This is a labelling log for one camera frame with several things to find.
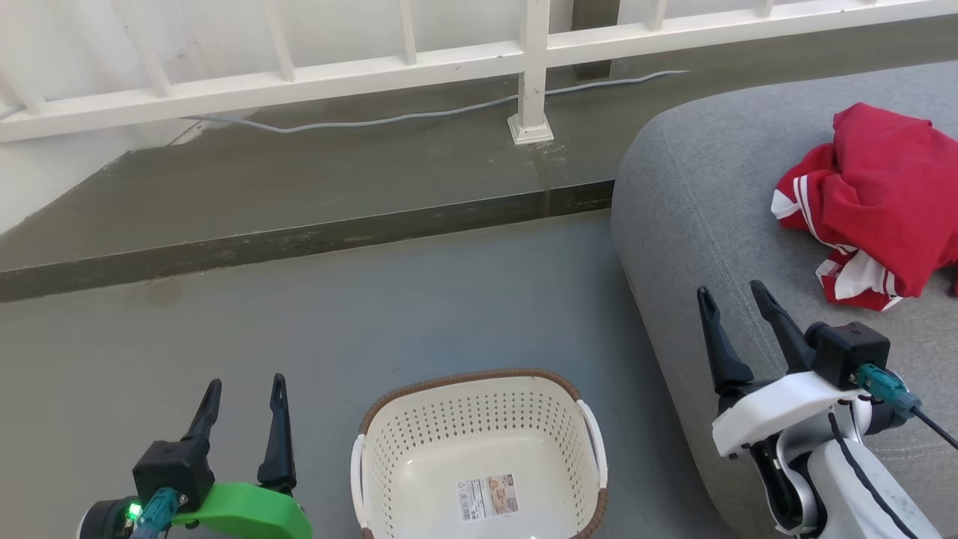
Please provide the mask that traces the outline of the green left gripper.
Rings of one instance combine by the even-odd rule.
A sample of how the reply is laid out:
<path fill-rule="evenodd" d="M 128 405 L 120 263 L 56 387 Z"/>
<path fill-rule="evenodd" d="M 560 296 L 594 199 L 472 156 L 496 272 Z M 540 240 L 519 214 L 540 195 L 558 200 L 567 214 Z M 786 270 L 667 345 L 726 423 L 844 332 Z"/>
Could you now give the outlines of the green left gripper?
<path fill-rule="evenodd" d="M 222 380 L 212 379 L 189 424 L 183 442 L 191 449 L 209 446 L 212 427 L 219 418 Z M 247 482 L 214 484 L 198 511 L 178 513 L 176 528 L 192 524 L 205 526 L 233 539 L 314 539 L 314 527 L 296 499 L 297 485 L 293 453 L 290 402 L 284 375 L 272 382 L 269 407 L 272 420 L 266 456 L 257 471 L 260 486 Z"/>

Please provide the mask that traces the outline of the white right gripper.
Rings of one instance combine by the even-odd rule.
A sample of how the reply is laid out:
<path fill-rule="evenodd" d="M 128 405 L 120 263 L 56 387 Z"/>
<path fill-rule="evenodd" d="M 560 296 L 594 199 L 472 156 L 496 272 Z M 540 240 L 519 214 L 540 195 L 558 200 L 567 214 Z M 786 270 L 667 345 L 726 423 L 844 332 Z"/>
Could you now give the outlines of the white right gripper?
<path fill-rule="evenodd" d="M 867 393 L 835 388 L 817 373 L 809 372 L 815 350 L 805 341 L 804 331 L 762 281 L 750 281 L 750 290 L 757 310 L 775 334 L 789 375 L 760 388 L 752 385 L 751 368 L 740 361 L 733 348 L 714 297 L 708 287 L 697 289 L 711 377 L 721 399 L 721 412 L 713 422 L 713 440 L 719 456 L 738 454 L 743 446 L 827 412 L 841 401 L 851 403 L 852 437 L 860 441 L 870 427 Z"/>

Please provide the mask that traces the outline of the red clothing with white stripes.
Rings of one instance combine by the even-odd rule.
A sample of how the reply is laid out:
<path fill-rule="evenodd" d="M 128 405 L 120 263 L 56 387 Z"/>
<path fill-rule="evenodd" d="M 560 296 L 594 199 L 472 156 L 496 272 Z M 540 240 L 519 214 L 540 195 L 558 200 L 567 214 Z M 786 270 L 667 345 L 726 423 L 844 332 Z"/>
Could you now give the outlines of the red clothing with white stripes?
<path fill-rule="evenodd" d="M 787 171 L 771 201 L 783 228 L 831 249 L 817 267 L 826 300 L 885 311 L 945 267 L 958 296 L 958 140 L 866 103 L 832 126 L 832 142 Z"/>

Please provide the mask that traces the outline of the white basket with brown rim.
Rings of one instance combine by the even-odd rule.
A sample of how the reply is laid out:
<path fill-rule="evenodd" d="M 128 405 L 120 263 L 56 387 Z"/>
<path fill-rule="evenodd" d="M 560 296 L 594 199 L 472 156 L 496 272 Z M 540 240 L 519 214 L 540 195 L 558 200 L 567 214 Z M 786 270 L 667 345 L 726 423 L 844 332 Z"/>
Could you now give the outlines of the white basket with brown rim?
<path fill-rule="evenodd" d="M 456 484 L 513 474 L 520 511 L 462 523 Z M 608 511 L 601 427 L 579 390 L 538 368 L 392 390 L 350 454 L 363 539 L 591 539 Z"/>

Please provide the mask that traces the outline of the printed basket label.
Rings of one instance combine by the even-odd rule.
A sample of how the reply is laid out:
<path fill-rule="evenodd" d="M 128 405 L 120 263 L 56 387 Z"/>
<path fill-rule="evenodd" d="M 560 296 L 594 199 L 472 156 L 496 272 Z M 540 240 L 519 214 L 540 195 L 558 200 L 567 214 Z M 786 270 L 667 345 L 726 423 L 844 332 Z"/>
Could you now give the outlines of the printed basket label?
<path fill-rule="evenodd" d="M 462 523 L 478 523 L 520 511 L 513 474 L 487 475 L 456 484 L 458 511 Z"/>

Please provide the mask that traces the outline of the grey sofa cushion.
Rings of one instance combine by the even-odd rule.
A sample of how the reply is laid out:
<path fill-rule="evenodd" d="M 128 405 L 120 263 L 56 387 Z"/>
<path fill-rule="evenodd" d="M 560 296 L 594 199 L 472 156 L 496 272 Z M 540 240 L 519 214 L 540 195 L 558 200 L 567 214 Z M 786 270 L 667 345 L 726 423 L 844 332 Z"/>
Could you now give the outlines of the grey sofa cushion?
<path fill-rule="evenodd" d="M 782 228 L 776 183 L 831 141 L 835 113 L 869 103 L 931 120 L 958 140 L 958 61 L 749 88 L 685 103 L 651 119 L 626 152 L 611 206 L 614 243 L 673 399 L 698 474 L 722 519 L 746 539 L 779 539 L 748 457 L 719 456 L 716 395 L 697 289 L 708 287 L 739 357 L 757 381 L 786 362 L 749 287 L 761 280 L 802 329 L 862 322 L 891 342 L 891 371 L 924 412 L 958 438 L 958 297 L 952 274 L 888 311 L 829 304 L 815 270 L 828 255 Z"/>

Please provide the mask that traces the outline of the white metal railing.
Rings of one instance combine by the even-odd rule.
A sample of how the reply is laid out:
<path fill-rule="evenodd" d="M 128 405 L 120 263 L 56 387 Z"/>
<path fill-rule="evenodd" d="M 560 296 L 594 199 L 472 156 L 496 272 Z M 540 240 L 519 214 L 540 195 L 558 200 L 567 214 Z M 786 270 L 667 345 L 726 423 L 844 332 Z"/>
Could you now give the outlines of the white metal railing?
<path fill-rule="evenodd" d="M 804 0 L 786 4 L 754 0 L 748 9 L 670 18 L 666 14 L 668 0 L 651 0 L 644 22 L 551 34 L 549 0 L 525 0 L 519 40 L 420 52 L 409 0 L 398 0 L 398 4 L 403 28 L 403 54 L 398 57 L 297 67 L 278 20 L 277 2 L 266 0 L 267 26 L 278 57 L 276 72 L 172 83 L 148 44 L 136 10 L 120 2 L 120 20 L 146 72 L 147 88 L 47 101 L 24 88 L 0 64 L 0 79 L 22 103 L 20 110 L 0 120 L 0 142 L 517 75 L 518 112 L 507 125 L 514 143 L 533 144 L 553 137 L 544 112 L 550 68 L 958 14 L 958 0 Z"/>

